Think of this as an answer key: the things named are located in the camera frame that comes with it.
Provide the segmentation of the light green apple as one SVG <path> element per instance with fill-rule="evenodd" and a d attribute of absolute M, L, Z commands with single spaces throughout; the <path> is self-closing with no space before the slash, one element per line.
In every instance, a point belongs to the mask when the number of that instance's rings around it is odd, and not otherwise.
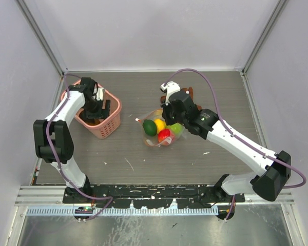
<path fill-rule="evenodd" d="M 171 126 L 168 126 L 168 128 L 173 132 L 174 135 L 179 135 L 183 132 L 183 126 L 179 123 L 175 123 Z"/>

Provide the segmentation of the red tomato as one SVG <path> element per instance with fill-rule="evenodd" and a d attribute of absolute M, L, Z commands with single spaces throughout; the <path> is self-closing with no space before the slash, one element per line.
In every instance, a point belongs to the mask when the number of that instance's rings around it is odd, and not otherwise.
<path fill-rule="evenodd" d="M 162 145 L 169 145 L 171 144 L 174 135 L 170 129 L 163 129 L 158 133 L 158 141 Z"/>

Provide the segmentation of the clear zip top bag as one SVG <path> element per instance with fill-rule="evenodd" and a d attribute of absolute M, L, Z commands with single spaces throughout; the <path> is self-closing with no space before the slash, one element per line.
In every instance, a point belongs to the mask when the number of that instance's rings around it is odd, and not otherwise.
<path fill-rule="evenodd" d="M 168 126 L 162 112 L 162 109 L 156 109 L 135 119 L 140 126 L 143 142 L 149 147 L 170 146 L 186 138 L 185 128 L 179 123 Z"/>

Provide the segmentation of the dark green lime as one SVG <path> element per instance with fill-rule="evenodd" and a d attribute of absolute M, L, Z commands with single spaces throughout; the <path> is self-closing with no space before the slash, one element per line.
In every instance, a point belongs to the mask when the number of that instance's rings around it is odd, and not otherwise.
<path fill-rule="evenodd" d="M 151 119 L 145 119 L 142 123 L 143 130 L 148 136 L 155 136 L 157 134 L 157 125 Z"/>

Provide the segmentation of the small yellow orange fruit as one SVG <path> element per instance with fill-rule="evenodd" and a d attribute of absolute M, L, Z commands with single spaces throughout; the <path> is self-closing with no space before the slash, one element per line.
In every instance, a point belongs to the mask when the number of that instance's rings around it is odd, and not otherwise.
<path fill-rule="evenodd" d="M 101 122 L 98 119 L 88 119 L 88 124 L 91 126 L 99 125 Z"/>

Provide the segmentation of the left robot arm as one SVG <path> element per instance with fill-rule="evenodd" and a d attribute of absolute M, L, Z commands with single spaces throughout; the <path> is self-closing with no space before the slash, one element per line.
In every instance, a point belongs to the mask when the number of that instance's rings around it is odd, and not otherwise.
<path fill-rule="evenodd" d="M 81 77 L 78 84 L 65 87 L 65 95 L 53 112 L 33 124 L 35 153 L 38 158 L 56 168 L 79 202 L 111 202 L 110 196 L 94 196 L 89 178 L 80 170 L 73 157 L 74 143 L 69 131 L 80 109 L 84 110 L 87 119 L 108 117 L 110 103 L 104 103 L 105 89 L 90 77 Z"/>

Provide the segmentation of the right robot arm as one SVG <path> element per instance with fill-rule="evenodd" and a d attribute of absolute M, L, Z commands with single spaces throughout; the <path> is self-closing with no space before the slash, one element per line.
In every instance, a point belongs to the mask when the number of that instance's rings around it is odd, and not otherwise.
<path fill-rule="evenodd" d="M 243 161 L 252 172 L 243 175 L 224 174 L 216 183 L 215 196 L 221 202 L 233 195 L 254 192 L 267 201 L 275 201 L 291 176 L 291 156 L 275 153 L 237 131 L 218 118 L 210 109 L 200 109 L 186 90 L 164 91 L 162 116 L 168 125 L 179 123 L 190 134 L 213 142 Z"/>

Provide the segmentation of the pink plastic basket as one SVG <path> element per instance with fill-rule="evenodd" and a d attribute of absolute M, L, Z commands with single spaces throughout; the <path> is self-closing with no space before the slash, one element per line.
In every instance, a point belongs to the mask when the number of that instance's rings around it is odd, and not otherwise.
<path fill-rule="evenodd" d="M 120 112 L 122 109 L 121 101 L 105 89 L 103 94 L 104 103 L 110 100 L 109 115 L 106 119 L 96 121 L 96 124 L 88 124 L 82 118 L 83 109 L 79 109 L 74 119 L 88 129 L 93 135 L 99 139 L 105 139 L 112 134 L 121 124 Z"/>

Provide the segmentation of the brown cloth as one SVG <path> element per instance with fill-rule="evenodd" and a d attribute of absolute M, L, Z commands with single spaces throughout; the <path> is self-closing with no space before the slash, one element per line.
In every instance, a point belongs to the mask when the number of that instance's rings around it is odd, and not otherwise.
<path fill-rule="evenodd" d="M 169 98 L 170 101 L 169 105 L 162 104 L 161 98 L 160 98 L 161 108 L 169 108 L 174 111 L 187 111 L 193 109 L 202 110 L 201 106 L 194 103 L 194 92 L 192 87 L 181 88 L 181 91 L 174 93 Z"/>

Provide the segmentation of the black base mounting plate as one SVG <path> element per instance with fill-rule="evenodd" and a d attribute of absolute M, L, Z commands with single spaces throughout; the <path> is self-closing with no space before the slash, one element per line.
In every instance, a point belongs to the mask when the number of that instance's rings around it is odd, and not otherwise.
<path fill-rule="evenodd" d="M 90 191 L 93 197 L 111 196 L 109 207 L 117 209 L 169 208 L 174 201 L 178 209 L 201 209 L 232 201 L 232 196 L 207 184 L 101 184 L 91 186 Z"/>

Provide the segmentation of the aluminium frame rail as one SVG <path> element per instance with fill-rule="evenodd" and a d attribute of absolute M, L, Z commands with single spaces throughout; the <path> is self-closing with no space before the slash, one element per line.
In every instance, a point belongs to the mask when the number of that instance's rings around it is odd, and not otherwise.
<path fill-rule="evenodd" d="M 169 207 L 173 203 L 181 208 L 206 207 L 209 204 L 228 204 L 232 197 L 219 193 L 215 186 L 208 184 L 102 184 L 90 187 L 91 199 L 73 192 L 64 186 L 21 187 L 16 204 L 105 204 L 101 198 L 112 197 L 115 208 Z"/>

